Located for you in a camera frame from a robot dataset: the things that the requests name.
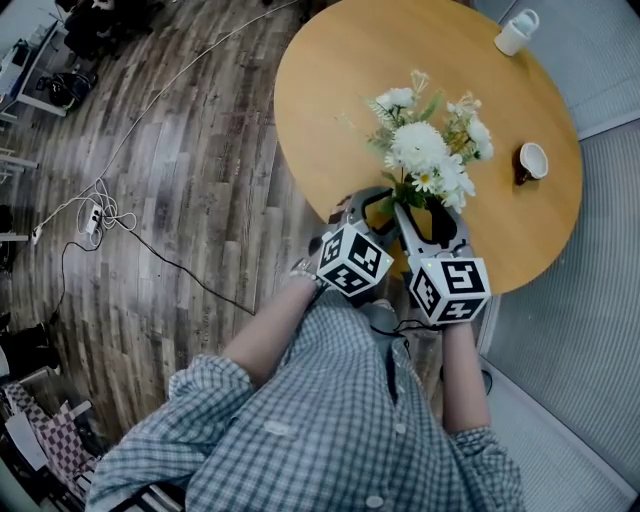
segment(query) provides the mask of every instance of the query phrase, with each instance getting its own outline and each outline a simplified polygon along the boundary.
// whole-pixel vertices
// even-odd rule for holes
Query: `white cable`
[[[264,18],[266,16],[269,16],[270,14],[273,14],[274,12],[279,11],[280,9],[284,9],[285,7],[289,7],[290,5],[293,5],[293,4],[297,3],[298,1],[299,0],[293,0],[291,2],[288,2],[288,3],[284,4],[284,5],[281,5],[280,7],[276,7],[275,9],[271,9],[270,11],[268,11],[268,12],[266,12],[264,14],[261,14],[257,18],[252,19],[251,21],[248,21],[247,23],[245,23],[241,27],[238,27],[237,29],[235,29],[232,32],[228,33],[226,36],[224,36],[222,39],[220,39],[220,41],[218,41],[214,45],[210,46],[205,51],[203,51],[200,55],[198,55],[195,59],[193,59],[184,69],[182,69],[176,76],[174,76],[167,83],[167,85],[165,85],[162,88],[162,90],[151,100],[149,105],[147,105],[147,107],[144,109],[142,114],[140,114],[140,117],[138,117],[138,119],[136,119],[136,121],[131,125],[131,128],[129,128],[129,131],[126,133],[126,135],[124,136],[124,138],[122,139],[122,141],[120,142],[120,144],[118,145],[116,150],[111,155],[111,158],[107,162],[107,166],[104,168],[104,170],[102,171],[100,176],[98,176],[90,185],[87,186],[87,188],[85,188],[77,196],[72,197],[68,201],[66,201],[66,202],[62,203],[60,206],[58,206],[51,215],[49,215],[43,222],[41,222],[40,224],[38,224],[34,228],[34,232],[37,231],[38,229],[42,229],[46,224],[48,224],[51,221],[51,219],[53,219],[56,215],[58,215],[58,213],[60,213],[62,210],[64,210],[67,206],[69,206],[74,201],[85,200],[85,202],[86,202],[87,199],[84,197],[84,194],[86,194],[91,189],[91,187],[95,186],[96,187],[96,193],[98,193],[98,190],[97,190],[98,181],[101,181],[102,178],[104,177],[104,175],[107,174],[107,171],[109,170],[109,168],[111,167],[111,165],[115,161],[116,157],[118,156],[118,153],[120,153],[120,150],[122,149],[122,146],[124,146],[124,143],[127,141],[129,136],[131,135],[131,133],[133,133],[133,130],[136,128],[136,126],[138,126],[138,123],[140,123],[140,121],[147,114],[147,112],[149,112],[149,110],[151,110],[151,107],[153,107],[153,105],[155,105],[156,101],[158,101],[158,99],[160,99],[160,96],[162,96],[167,91],[167,89],[169,89],[169,87],[171,87],[175,83],[175,81],[178,80],[178,78],[180,78],[184,73],[186,73],[191,68],[191,66],[193,66],[196,62],[198,62],[202,57],[207,55],[209,52],[211,52],[214,48],[216,48],[217,46],[219,46],[220,44],[225,42],[227,39],[229,39],[230,37],[232,37],[235,34],[237,34],[238,32],[240,32],[241,30],[245,29],[246,27],[248,27],[252,23],[255,23],[256,21],[261,20],[262,18]]]
[[[102,192],[100,192],[98,185],[102,187]],[[126,231],[133,231],[138,225],[138,217],[136,217],[135,213],[127,212],[123,215],[118,215],[118,203],[113,197],[109,195],[107,186],[104,184],[104,181],[102,181],[102,178],[98,178],[96,180],[96,183],[94,185],[94,192],[92,192],[88,196],[76,199],[82,201],[82,204],[80,204],[80,207],[78,208],[78,214],[76,216],[76,229],[78,230],[78,234],[80,235],[89,235],[89,242],[94,247],[98,247],[98,245],[100,245],[104,233],[101,230],[94,231],[93,233],[87,233],[84,229],[82,229],[80,224],[80,214],[82,213],[87,202],[93,203],[94,205],[100,207],[100,209],[102,210],[102,217],[100,218],[99,224],[107,231],[115,228],[117,225],[120,225],[120,227],[122,227],[122,229]],[[120,219],[124,219],[125,217],[133,217],[132,226],[127,226],[120,221]],[[95,233],[100,234],[100,238],[98,238],[97,242],[93,240]]]

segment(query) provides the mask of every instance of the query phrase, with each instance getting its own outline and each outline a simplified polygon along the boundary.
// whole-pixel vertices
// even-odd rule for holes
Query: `electrical cord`
[[[98,185],[102,187],[103,192],[100,192]],[[109,192],[107,191],[107,186],[105,185],[102,178],[98,178],[96,180],[94,189],[95,189],[94,192],[92,192],[86,197],[83,197],[82,199],[79,199],[82,201],[82,203],[78,208],[78,214],[76,216],[76,229],[78,230],[78,234],[80,235],[89,235],[89,241],[91,242],[91,245],[93,245],[93,247],[98,247],[102,240],[99,239],[98,242],[94,242],[93,240],[93,236],[97,231],[94,231],[93,233],[87,233],[84,229],[80,227],[80,214],[82,213],[82,210],[84,209],[84,206],[87,204],[87,202],[91,202],[95,206],[98,206],[100,208],[101,210],[100,220],[102,222],[102,226],[107,231],[112,230],[118,224],[125,231],[133,231],[138,226],[138,217],[133,212],[127,212],[123,215],[118,215],[118,203],[113,197],[109,195]],[[133,217],[133,226],[128,227],[122,222],[119,222],[120,219],[124,219],[126,217]]]
[[[225,42],[227,39],[229,39],[230,37],[233,37],[234,35],[236,35],[238,32],[242,31],[243,29],[245,29],[246,27],[248,27],[249,25],[251,25],[252,23],[255,23],[258,20],[261,20],[262,18],[269,16],[270,14],[273,14],[276,11],[279,11],[280,9],[284,9],[285,7],[289,7],[290,5],[293,5],[295,3],[297,3],[299,0],[293,0],[291,2],[287,2],[284,5],[281,5],[280,7],[276,7],[275,9],[271,9],[270,11],[261,14],[260,16],[257,16],[256,18],[253,18],[252,20],[248,21],[247,23],[245,23],[244,25],[232,30],[231,32],[229,32],[226,36],[224,36],[223,38],[221,38],[219,41],[217,41],[215,44],[209,46],[209,48],[207,48],[205,51],[203,51],[200,55],[198,55],[195,59],[193,59],[189,64],[187,64],[187,66],[185,66],[176,76],[174,76],[171,80],[169,80],[169,82],[162,88],[162,90],[156,94],[154,96],[154,98],[151,100],[151,102],[147,105],[147,107],[142,111],[142,114],[140,114],[140,116],[135,120],[135,122],[131,125],[131,127],[129,128],[129,131],[127,131],[127,133],[125,134],[124,138],[122,139],[122,141],[120,142],[120,144],[118,144],[118,146],[116,147],[116,150],[113,152],[113,154],[111,155],[111,158],[109,158],[109,160],[107,161],[107,165],[105,166],[104,170],[100,173],[100,175],[94,179],[90,185],[88,185],[82,192],[80,192],[77,196],[72,197],[71,199],[65,201],[64,203],[62,203],[60,206],[58,206],[54,212],[49,215],[44,221],[42,221],[40,224],[38,224],[33,232],[34,235],[36,235],[38,233],[38,231],[42,230],[42,228],[48,224],[51,219],[53,219],[56,215],[58,215],[62,210],[64,210],[67,206],[69,206],[70,204],[72,204],[74,201],[81,201],[84,200],[84,194],[86,194],[91,187],[93,186],[97,186],[97,182],[99,180],[101,180],[102,178],[104,178],[105,174],[107,174],[107,171],[111,168],[111,166],[113,165],[113,162],[115,161],[116,157],[118,156],[118,154],[120,153],[120,150],[122,149],[122,147],[124,146],[125,142],[129,139],[129,136],[133,133],[133,130],[135,130],[136,126],[138,126],[138,124],[140,123],[140,121],[142,121],[142,118],[149,112],[149,110],[151,110],[151,107],[153,107],[153,105],[156,104],[156,102],[160,99],[160,97],[178,80],[178,78],[180,78],[184,73],[186,73],[189,69],[191,69],[191,67],[198,62],[202,57],[204,57],[205,55],[207,55],[209,52],[211,52],[212,50],[214,50],[216,47],[218,47],[219,45],[221,45],[223,42]]]
[[[408,322],[416,322],[416,323],[419,324],[419,326],[404,327],[402,329],[400,328],[402,326],[402,324],[408,323]],[[373,325],[371,325],[370,327],[371,327],[372,331],[377,332],[378,334],[382,334],[384,336],[391,336],[393,338],[398,338],[398,337],[402,336],[402,333],[404,333],[404,332],[424,331],[424,330],[440,331],[440,330],[442,330],[444,328],[444,326],[427,325],[424,322],[422,322],[420,320],[416,320],[416,319],[402,320],[392,332],[381,331],[380,329],[377,329]]]
[[[51,318],[49,319],[49,325],[53,325],[58,321],[58,318],[60,317],[60,306],[62,306],[62,301],[64,300],[64,296],[67,293],[67,283],[64,277],[64,255],[67,253],[67,249],[70,246],[75,245],[76,247],[82,249],[84,252],[96,252],[98,249],[100,249],[100,246],[102,245],[102,239],[103,239],[103,236],[100,235],[100,241],[98,242],[98,245],[95,246],[93,249],[87,249],[86,247],[82,247],[80,244],[76,242],[67,242],[67,244],[64,246],[64,249],[62,251],[62,257],[60,258],[61,268],[62,268],[62,295],[60,295],[60,300],[58,301],[58,305],[56,306],[56,309],[54,309],[53,313],[51,314]]]
[[[214,297],[217,297],[220,300],[223,300],[225,302],[228,302],[229,304],[237,307],[238,309],[241,309],[242,311],[244,311],[245,313],[249,313],[251,316],[255,316],[255,311],[248,309],[246,307],[244,307],[242,304],[238,304],[237,302],[226,298],[224,295],[220,295],[218,292],[212,290],[211,288],[209,288],[206,284],[204,284],[199,278],[198,276],[196,276],[193,272],[191,272],[191,270],[189,270],[186,267],[183,267],[182,265],[179,265],[178,263],[174,263],[171,260],[168,260],[167,258],[165,258],[164,256],[162,256],[158,251],[156,251],[153,247],[151,247],[151,245],[149,245],[147,242],[145,242],[142,237],[140,235],[138,235],[137,233],[134,233],[133,231],[131,231],[130,229],[127,229],[120,221],[117,221],[118,224],[120,224],[123,228],[125,228],[125,230],[131,234],[132,236],[134,236],[135,238],[138,239],[138,242],[140,242],[142,245],[144,245],[149,252],[151,252],[151,254],[153,254],[154,256],[157,256],[158,258],[160,258],[162,261],[164,261],[165,263],[168,263],[169,265],[182,270],[183,272],[186,272],[187,274],[189,274],[189,276],[191,276],[191,278],[198,283],[203,290],[209,292],[211,295],[213,295]]]

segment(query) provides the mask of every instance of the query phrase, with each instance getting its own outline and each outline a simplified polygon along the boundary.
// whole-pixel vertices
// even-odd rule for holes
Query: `flower bouquet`
[[[381,127],[369,137],[369,143],[384,154],[388,169],[400,170],[400,179],[390,172],[382,175],[393,183],[393,194],[381,209],[393,214],[395,203],[405,207],[431,209],[442,204],[458,213],[466,205],[466,196],[475,195],[475,187],[466,171],[474,160],[493,156],[491,134],[478,118],[479,100],[471,93],[458,103],[447,103],[444,129],[440,132],[429,119],[440,106],[442,93],[418,108],[429,77],[411,73],[412,87],[391,89],[367,104]]]

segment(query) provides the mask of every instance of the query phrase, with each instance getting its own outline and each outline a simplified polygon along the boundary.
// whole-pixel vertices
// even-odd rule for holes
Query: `plaid shirt sleeve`
[[[98,465],[87,510],[110,510],[155,482],[190,477],[254,389],[229,359],[200,355],[169,383],[169,401],[134,427]]]
[[[489,427],[459,432],[452,436],[464,457],[461,466],[470,474],[466,479],[475,487],[491,510],[524,510],[520,468]]]

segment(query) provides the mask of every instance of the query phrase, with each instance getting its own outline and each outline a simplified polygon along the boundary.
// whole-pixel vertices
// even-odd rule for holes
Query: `bag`
[[[49,101],[56,107],[75,110],[87,97],[98,81],[95,73],[56,73],[42,77],[36,89],[49,89]]]

